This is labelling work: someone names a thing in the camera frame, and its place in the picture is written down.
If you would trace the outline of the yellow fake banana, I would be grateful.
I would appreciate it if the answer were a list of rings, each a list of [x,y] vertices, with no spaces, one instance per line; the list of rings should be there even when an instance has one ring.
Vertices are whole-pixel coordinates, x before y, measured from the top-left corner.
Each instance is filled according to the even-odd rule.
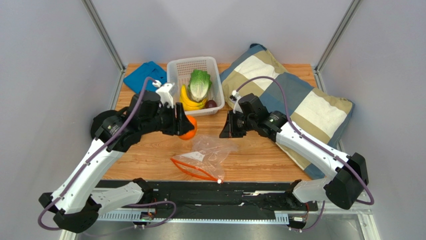
[[[188,96],[187,87],[184,84],[181,86],[180,89],[179,100],[183,104],[183,108],[185,111],[202,110],[208,101],[207,98],[204,98],[201,102],[191,100]]]

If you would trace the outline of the purple fake passion fruit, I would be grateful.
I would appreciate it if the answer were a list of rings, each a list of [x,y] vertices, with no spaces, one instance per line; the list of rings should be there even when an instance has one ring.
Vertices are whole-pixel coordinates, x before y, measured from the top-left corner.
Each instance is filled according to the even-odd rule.
[[[214,101],[214,100],[208,100],[206,103],[205,103],[205,105],[204,105],[204,108],[205,109],[211,109],[211,108],[216,108],[218,105],[217,105],[217,103]]]

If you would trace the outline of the clear zip top bag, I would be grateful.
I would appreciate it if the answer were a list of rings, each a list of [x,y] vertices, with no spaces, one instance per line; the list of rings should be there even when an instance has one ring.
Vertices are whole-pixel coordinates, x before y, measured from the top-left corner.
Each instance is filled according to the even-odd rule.
[[[222,184],[225,171],[222,162],[238,145],[227,138],[199,135],[192,139],[190,152],[171,157],[171,162],[183,173],[197,179]]]

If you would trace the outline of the green fake lettuce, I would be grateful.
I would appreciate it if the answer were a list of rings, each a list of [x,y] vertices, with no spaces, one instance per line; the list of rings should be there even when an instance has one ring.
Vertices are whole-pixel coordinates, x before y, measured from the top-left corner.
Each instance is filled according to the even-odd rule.
[[[189,91],[192,99],[200,102],[205,99],[211,88],[211,75],[204,70],[194,69],[190,75]]]

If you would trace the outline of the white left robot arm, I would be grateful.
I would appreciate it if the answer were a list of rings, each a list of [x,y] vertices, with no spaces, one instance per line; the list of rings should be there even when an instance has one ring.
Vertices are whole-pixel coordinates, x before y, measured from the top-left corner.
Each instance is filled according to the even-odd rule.
[[[143,135],[160,132],[182,136],[195,129],[181,103],[176,102],[177,86],[154,80],[155,91],[143,88],[130,105],[107,110],[93,119],[92,142],[81,162],[55,191],[43,193],[39,202],[44,212],[53,213],[54,230],[82,233],[99,216],[121,207],[154,205],[153,189],[142,178],[100,193],[95,187],[107,170],[140,142]]]

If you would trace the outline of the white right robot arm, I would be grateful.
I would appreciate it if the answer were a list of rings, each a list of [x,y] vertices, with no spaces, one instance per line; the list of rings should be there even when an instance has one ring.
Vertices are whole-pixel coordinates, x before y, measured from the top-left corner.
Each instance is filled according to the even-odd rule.
[[[240,96],[234,91],[230,98],[235,106],[227,113],[220,138],[242,138],[248,131],[255,131],[295,151],[325,174],[321,179],[296,180],[290,185],[286,192],[296,204],[329,200],[349,210],[360,201],[358,198],[369,183],[366,160],[361,154],[348,155],[321,142],[284,113],[269,112],[252,93]]]

